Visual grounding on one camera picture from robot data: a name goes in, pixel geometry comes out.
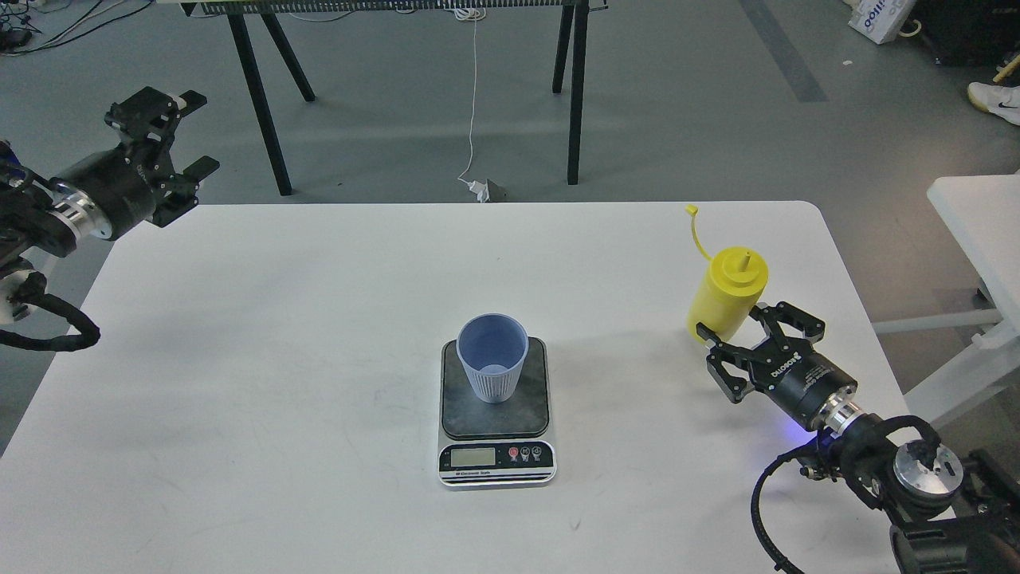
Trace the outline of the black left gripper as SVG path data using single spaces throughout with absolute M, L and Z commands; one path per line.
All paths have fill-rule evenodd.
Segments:
M 49 179 L 55 215 L 76 240 L 114 241 L 149 222 L 169 226 L 199 204 L 197 193 L 220 167 L 208 155 L 176 173 L 171 146 L 181 120 L 204 108 L 206 96 L 143 87 L 104 116 L 118 135 L 117 150 L 97 152 Z

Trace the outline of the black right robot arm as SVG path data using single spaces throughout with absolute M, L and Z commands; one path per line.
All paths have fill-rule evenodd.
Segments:
M 890 545 L 902 573 L 1016 573 L 1018 484 L 982 450 L 960 458 L 918 415 L 885 420 L 853 402 L 857 381 L 816 352 L 826 325 L 785 301 L 750 311 L 765 338 L 754 348 L 725 342 L 706 324 L 696 334 L 707 370 L 740 403 L 769 397 L 813 438 L 780 454 L 755 481 L 751 526 L 775 570 L 798 571 L 763 523 L 765 481 L 796 461 L 806 479 L 844 480 L 867 508 L 890 520 Z

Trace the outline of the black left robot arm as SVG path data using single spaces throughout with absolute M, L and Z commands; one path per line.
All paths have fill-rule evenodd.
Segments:
M 145 87 L 113 103 L 104 120 L 118 144 L 76 161 L 52 178 L 41 177 L 2 142 L 2 323 L 41 309 L 65 319 L 72 334 L 39 340 L 3 331 L 8 348 L 75 352 L 100 338 L 100 328 L 76 306 L 48 291 L 43 269 L 26 256 L 40 250 L 65 258 L 81 241 L 120 239 L 141 222 L 164 228 L 199 204 L 201 181 L 220 164 L 203 156 L 176 171 L 171 158 L 181 120 L 207 99 L 194 90 L 171 95 Z

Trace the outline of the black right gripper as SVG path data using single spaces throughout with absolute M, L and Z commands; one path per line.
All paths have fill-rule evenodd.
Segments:
M 708 349 L 704 362 L 709 374 L 730 403 L 737 404 L 757 389 L 802 429 L 818 430 L 831 397 L 857 392 L 851 375 L 814 352 L 813 345 L 826 334 L 826 323 L 785 301 L 757 304 L 750 318 L 766 335 L 753 349 L 725 342 L 706 324 L 696 323 L 696 334 Z

